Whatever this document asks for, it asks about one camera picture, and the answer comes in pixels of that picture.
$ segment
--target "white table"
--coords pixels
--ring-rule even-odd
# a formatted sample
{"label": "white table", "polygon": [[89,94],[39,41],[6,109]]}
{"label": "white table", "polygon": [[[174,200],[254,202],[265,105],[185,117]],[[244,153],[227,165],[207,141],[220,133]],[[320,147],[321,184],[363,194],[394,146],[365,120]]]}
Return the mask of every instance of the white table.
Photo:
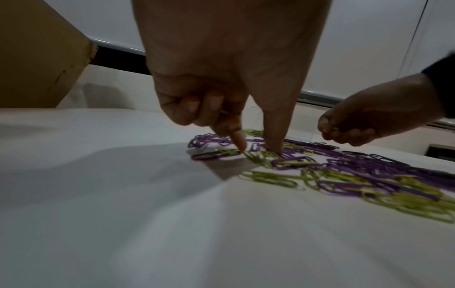
{"label": "white table", "polygon": [[1,111],[0,287],[455,285],[455,225],[191,161],[206,131],[143,111]]}

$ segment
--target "pile of paper clips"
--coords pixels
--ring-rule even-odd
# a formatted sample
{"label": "pile of paper clips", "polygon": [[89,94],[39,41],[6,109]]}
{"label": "pile of paper clips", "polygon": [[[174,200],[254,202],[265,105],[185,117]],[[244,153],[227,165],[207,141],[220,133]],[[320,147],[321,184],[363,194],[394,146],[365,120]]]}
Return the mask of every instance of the pile of paper clips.
{"label": "pile of paper clips", "polygon": [[[454,223],[455,198],[442,191],[455,192],[455,175],[412,167],[376,154],[336,151],[338,147],[324,143],[285,140],[284,151],[269,151],[262,132],[245,130],[250,143],[243,154],[258,165],[275,173],[244,171],[242,179],[294,189],[310,187],[332,195],[359,197],[369,203],[420,217]],[[206,148],[215,144],[229,146],[229,138],[216,134],[193,138],[189,148]],[[237,149],[224,148],[193,155],[193,160],[209,160],[238,156]],[[325,156],[326,163],[314,158]]]}

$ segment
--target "cardboard box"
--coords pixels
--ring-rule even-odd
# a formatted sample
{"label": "cardboard box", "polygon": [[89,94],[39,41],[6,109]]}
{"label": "cardboard box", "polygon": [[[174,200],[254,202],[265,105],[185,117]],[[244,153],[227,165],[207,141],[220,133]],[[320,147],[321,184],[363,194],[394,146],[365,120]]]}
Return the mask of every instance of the cardboard box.
{"label": "cardboard box", "polygon": [[43,0],[0,1],[0,108],[52,108],[97,47]]}

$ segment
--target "skin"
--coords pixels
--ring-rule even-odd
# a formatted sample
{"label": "skin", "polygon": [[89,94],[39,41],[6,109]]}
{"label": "skin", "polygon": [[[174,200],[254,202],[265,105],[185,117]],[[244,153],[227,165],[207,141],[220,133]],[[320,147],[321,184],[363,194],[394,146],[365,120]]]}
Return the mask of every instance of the skin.
{"label": "skin", "polygon": [[320,117],[318,129],[325,140],[361,146],[424,126],[444,114],[430,79],[415,74],[350,96]]}
{"label": "skin", "polygon": [[164,113],[244,150],[241,113],[252,95],[265,142],[280,153],[331,0],[132,3]]}

